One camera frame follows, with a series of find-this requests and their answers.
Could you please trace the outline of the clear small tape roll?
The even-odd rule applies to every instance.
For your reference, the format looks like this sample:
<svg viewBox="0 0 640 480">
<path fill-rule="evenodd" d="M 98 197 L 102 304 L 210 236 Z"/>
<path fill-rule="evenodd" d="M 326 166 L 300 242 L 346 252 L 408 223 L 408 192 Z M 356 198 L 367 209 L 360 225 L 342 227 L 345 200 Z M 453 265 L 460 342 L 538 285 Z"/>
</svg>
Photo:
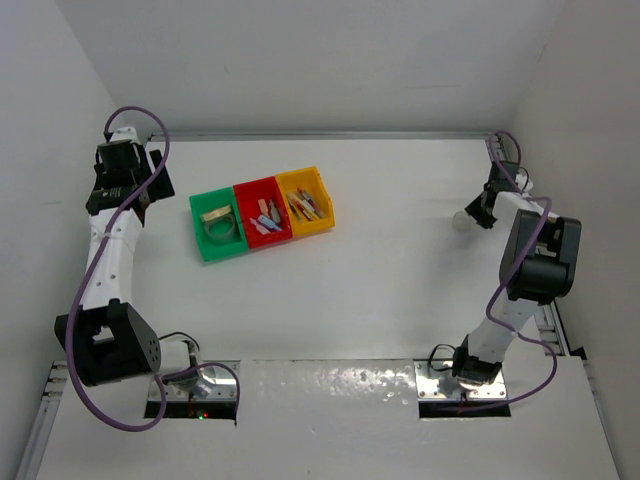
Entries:
<svg viewBox="0 0 640 480">
<path fill-rule="evenodd" d="M 452 218 L 452 225 L 457 231 L 468 231 L 474 224 L 473 218 L 466 211 L 457 211 Z"/>
</svg>

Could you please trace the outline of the beige masking tape roll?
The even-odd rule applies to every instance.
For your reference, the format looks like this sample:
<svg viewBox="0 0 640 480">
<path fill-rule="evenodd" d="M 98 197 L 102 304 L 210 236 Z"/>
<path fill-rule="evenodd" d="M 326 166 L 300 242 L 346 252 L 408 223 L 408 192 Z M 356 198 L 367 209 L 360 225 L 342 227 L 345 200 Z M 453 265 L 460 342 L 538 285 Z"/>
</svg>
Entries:
<svg viewBox="0 0 640 480">
<path fill-rule="evenodd" d="M 219 207 L 217 209 L 201 214 L 200 219 L 205 224 L 216 223 L 221 220 L 230 220 L 234 222 L 235 215 L 233 213 L 232 206 L 230 204 L 227 204 L 223 207 Z"/>
</svg>

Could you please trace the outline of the grey wide tape roll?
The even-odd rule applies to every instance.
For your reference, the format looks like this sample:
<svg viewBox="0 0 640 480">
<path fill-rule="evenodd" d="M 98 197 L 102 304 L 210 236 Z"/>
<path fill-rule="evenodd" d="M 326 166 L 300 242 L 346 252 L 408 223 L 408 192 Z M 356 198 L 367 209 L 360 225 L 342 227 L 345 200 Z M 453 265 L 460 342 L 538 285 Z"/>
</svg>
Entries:
<svg viewBox="0 0 640 480">
<path fill-rule="evenodd" d="M 232 242 L 237 231 L 236 222 L 232 222 L 230 220 L 221 220 L 216 223 L 204 223 L 203 228 L 208 240 L 214 245 L 225 245 Z"/>
</svg>

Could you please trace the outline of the orange correction tape case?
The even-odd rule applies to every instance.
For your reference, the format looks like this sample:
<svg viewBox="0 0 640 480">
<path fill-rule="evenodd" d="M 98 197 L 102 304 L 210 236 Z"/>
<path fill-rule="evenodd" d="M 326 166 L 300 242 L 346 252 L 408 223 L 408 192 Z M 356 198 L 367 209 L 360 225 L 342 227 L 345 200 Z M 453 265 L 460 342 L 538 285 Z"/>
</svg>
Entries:
<svg viewBox="0 0 640 480">
<path fill-rule="evenodd" d="M 264 199 L 258 200 L 258 206 L 262 215 L 269 216 L 269 207 Z"/>
</svg>

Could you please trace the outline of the pink correction tape case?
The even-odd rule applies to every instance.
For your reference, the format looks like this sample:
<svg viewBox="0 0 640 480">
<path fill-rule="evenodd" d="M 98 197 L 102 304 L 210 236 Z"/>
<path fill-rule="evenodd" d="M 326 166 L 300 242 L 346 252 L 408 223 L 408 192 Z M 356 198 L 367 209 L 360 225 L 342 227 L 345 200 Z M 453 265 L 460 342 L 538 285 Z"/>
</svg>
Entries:
<svg viewBox="0 0 640 480">
<path fill-rule="evenodd" d="M 257 221 L 254 218 L 250 218 L 250 223 L 254 226 L 256 231 L 261 235 L 269 235 L 271 233 L 271 231 L 267 227 L 262 225 L 259 221 Z"/>
</svg>

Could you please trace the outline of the blue correction tape case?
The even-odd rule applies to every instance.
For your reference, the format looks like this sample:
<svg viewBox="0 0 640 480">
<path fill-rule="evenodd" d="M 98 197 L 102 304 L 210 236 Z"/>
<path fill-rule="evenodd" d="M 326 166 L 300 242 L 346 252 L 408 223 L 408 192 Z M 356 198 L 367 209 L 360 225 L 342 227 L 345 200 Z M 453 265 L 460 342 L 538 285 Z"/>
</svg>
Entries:
<svg viewBox="0 0 640 480">
<path fill-rule="evenodd" d="M 258 217 L 258 222 L 270 231 L 281 231 L 281 227 L 268 216 L 260 215 Z"/>
</svg>

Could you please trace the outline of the green correction tape case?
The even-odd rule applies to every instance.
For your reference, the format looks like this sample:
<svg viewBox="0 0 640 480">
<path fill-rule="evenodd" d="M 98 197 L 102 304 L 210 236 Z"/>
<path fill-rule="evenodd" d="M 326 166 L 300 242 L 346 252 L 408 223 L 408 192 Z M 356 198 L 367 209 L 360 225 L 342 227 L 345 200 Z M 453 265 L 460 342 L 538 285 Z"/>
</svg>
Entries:
<svg viewBox="0 0 640 480">
<path fill-rule="evenodd" d="M 279 209 L 273 199 L 269 201 L 269 212 L 271 220 L 278 226 L 281 225 L 282 218 Z"/>
</svg>

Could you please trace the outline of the yellow highlighter pen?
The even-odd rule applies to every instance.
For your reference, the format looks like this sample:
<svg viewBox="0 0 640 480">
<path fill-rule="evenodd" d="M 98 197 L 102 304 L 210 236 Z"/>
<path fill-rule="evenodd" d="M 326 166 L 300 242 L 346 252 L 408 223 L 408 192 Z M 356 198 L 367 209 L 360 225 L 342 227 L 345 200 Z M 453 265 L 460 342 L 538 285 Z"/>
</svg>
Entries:
<svg viewBox="0 0 640 480">
<path fill-rule="evenodd" d="M 317 198 L 313 195 L 311 195 L 310 193 L 307 194 L 308 197 L 308 202 L 312 205 L 315 213 L 320 217 L 320 218 L 325 218 L 326 214 L 324 212 L 324 210 L 322 209 L 320 203 L 318 202 Z"/>
</svg>

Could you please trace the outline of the blue marker pen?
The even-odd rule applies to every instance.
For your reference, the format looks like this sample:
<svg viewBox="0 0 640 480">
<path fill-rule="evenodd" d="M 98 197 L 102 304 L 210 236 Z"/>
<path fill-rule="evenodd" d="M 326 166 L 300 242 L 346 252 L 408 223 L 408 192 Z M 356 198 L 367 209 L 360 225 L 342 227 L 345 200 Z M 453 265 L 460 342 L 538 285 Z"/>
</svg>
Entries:
<svg viewBox="0 0 640 480">
<path fill-rule="evenodd" d="M 319 213 L 318 207 L 316 206 L 312 197 L 305 190 L 300 190 L 299 193 L 302 196 L 302 198 L 305 200 L 305 202 L 309 204 L 314 214 L 319 218 L 321 218 L 321 214 Z"/>
</svg>

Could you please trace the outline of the pink packaged pen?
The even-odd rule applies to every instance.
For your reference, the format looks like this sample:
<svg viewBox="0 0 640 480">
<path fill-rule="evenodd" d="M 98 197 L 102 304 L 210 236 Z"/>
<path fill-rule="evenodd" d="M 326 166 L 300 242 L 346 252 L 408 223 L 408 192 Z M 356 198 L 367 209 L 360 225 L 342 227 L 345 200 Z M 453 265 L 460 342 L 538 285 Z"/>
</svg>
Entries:
<svg viewBox="0 0 640 480">
<path fill-rule="evenodd" d="M 311 220 L 318 220 L 319 216 L 317 215 L 315 209 L 312 207 L 312 205 L 308 202 L 308 200 L 304 197 L 304 195 L 300 192 L 300 191 L 296 191 L 295 192 L 299 204 L 301 205 L 301 208 L 305 211 L 305 213 L 309 216 L 309 218 Z"/>
</svg>

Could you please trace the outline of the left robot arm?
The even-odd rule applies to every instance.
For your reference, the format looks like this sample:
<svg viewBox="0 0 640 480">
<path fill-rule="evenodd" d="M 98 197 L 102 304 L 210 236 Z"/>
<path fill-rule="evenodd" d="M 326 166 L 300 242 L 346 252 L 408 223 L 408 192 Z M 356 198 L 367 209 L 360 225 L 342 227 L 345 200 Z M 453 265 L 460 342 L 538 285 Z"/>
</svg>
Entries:
<svg viewBox="0 0 640 480">
<path fill-rule="evenodd" d="M 102 240 L 107 245 L 81 295 L 73 336 L 76 373 L 86 387 L 153 374 L 161 366 L 160 340 L 132 306 L 132 272 L 146 209 L 175 195 L 168 173 L 161 172 L 106 229 L 161 158 L 160 151 L 147 153 L 132 138 L 115 136 L 97 147 L 96 181 L 85 205 L 91 233 L 88 259 Z"/>
</svg>

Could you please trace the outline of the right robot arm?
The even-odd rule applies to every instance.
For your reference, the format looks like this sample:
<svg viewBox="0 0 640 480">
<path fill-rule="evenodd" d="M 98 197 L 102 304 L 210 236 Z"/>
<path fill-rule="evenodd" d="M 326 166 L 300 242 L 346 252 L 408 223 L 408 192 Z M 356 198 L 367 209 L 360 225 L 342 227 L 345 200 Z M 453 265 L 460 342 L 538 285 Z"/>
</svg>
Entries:
<svg viewBox="0 0 640 480">
<path fill-rule="evenodd" d="M 485 230 L 510 228 L 485 318 L 454 353 L 452 375 L 466 384 L 492 383 L 528 319 L 574 283 L 582 223 L 550 212 L 548 198 L 522 190 L 518 170 L 513 162 L 495 162 L 482 193 L 455 216 L 458 224 L 467 218 Z"/>
</svg>

